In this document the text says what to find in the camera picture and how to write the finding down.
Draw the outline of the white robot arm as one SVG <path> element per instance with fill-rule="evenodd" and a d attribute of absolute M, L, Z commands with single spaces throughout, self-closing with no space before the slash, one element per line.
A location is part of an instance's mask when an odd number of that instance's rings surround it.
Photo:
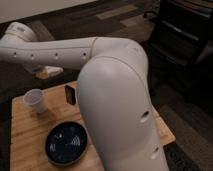
<path fill-rule="evenodd" d="M 105 171 L 169 171 L 149 94 L 148 57 L 136 41 L 39 41 L 31 28 L 13 22 L 0 37 L 0 60 L 79 71 L 80 112 Z"/>

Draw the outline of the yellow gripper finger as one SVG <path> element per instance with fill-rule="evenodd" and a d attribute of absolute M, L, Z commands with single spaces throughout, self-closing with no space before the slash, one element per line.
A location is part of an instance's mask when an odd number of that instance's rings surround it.
<path fill-rule="evenodd" d="M 46 71 L 37 72 L 35 76 L 39 79 L 48 79 L 49 74 Z"/>

